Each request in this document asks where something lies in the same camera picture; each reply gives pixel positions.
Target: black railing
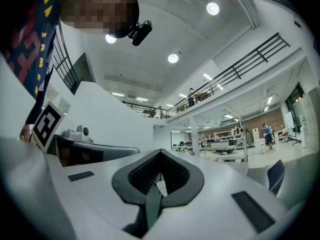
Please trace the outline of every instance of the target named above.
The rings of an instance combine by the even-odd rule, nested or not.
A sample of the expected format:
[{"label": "black railing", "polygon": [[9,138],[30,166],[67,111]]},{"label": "black railing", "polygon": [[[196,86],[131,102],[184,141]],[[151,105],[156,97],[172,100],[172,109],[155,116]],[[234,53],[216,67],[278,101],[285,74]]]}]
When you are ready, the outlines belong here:
[{"label": "black railing", "polygon": [[65,39],[62,33],[61,23],[59,23],[59,31],[53,41],[53,54],[52,54],[53,67],[69,88],[75,94],[81,82],[73,68],[68,51],[65,44]]},{"label": "black railing", "polygon": [[128,103],[123,101],[129,108],[145,118],[168,119],[168,110],[160,109],[152,106]]},{"label": "black railing", "polygon": [[168,110],[168,118],[182,112],[196,103],[200,103],[211,97],[219,89],[223,89],[227,84],[240,80],[241,76],[252,70],[259,64],[268,63],[268,59],[279,52],[284,47],[290,45],[280,36],[274,34],[264,43],[248,53],[242,59],[228,67],[226,70],[215,76],[212,80],[195,90],[190,96],[184,98]]}]

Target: white column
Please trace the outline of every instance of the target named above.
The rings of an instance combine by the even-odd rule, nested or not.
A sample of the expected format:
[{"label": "white column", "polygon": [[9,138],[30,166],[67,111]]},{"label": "white column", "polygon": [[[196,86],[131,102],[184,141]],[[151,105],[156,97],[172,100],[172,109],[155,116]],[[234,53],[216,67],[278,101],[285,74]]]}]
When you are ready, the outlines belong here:
[{"label": "white column", "polygon": [[199,138],[197,123],[193,116],[190,117],[190,126],[191,126],[191,138],[192,138],[192,149],[196,157],[199,157]]}]

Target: small camera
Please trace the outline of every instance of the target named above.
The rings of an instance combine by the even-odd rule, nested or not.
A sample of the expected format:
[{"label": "small camera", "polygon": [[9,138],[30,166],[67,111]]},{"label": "small camera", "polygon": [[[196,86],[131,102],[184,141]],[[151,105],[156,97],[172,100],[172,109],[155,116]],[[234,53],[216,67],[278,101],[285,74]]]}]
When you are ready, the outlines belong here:
[{"label": "small camera", "polygon": [[139,22],[128,35],[132,39],[132,44],[138,46],[141,42],[147,37],[147,35],[152,31],[152,23],[150,20],[146,20],[144,23],[140,24]]},{"label": "small camera", "polygon": [[63,136],[78,142],[93,143],[93,140],[89,137],[89,129],[83,125],[79,125],[76,131],[71,129],[66,130]]}]

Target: white floor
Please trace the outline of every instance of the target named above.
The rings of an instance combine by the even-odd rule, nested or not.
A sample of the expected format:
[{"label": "white floor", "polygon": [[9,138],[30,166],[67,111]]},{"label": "white floor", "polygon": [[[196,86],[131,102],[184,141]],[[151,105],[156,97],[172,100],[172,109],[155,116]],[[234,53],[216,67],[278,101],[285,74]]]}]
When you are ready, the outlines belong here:
[{"label": "white floor", "polygon": [[[294,142],[289,141],[285,143],[279,143],[273,145],[273,150],[269,150],[269,147],[266,146],[266,153],[264,154],[255,154],[255,148],[248,148],[248,167],[249,168],[261,168],[273,166],[279,159],[282,162],[286,163],[298,158],[301,158],[305,155],[308,155],[307,150],[301,147],[301,143],[294,144]],[[243,149],[237,150],[238,154],[243,154]]]}]

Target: ceiling light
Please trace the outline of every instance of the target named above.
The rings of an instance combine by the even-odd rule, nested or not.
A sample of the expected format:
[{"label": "ceiling light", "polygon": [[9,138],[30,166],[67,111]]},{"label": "ceiling light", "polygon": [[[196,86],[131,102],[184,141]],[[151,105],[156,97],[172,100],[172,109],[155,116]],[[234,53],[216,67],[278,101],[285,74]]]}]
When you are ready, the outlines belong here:
[{"label": "ceiling light", "polygon": [[112,37],[112,36],[110,36],[110,35],[108,35],[108,34],[105,35],[105,40],[106,40],[109,44],[113,44],[114,42],[117,41],[116,38],[114,38],[114,37]]},{"label": "ceiling light", "polygon": [[115,95],[115,96],[121,96],[121,97],[123,97],[123,96],[124,96],[123,94],[115,93],[115,92],[113,92],[113,93],[112,93],[112,95]]},{"label": "ceiling light", "polygon": [[206,6],[206,10],[211,15],[217,15],[219,13],[219,6],[214,2],[210,2]]},{"label": "ceiling light", "polygon": [[272,96],[269,97],[267,105],[269,105],[271,103],[271,100],[272,100]]},{"label": "ceiling light", "polygon": [[168,57],[168,61],[170,63],[176,63],[178,60],[179,60],[179,57],[176,54],[170,54]]},{"label": "ceiling light", "polygon": [[204,76],[205,78],[209,79],[209,81],[211,81],[211,80],[212,80],[212,77],[211,77],[211,76],[209,76],[207,73],[204,73],[204,74],[203,74],[203,76]]},{"label": "ceiling light", "polygon": [[141,101],[145,101],[145,102],[148,101],[146,98],[139,98],[139,97],[137,97],[136,99],[137,99],[137,100],[141,100]]}]

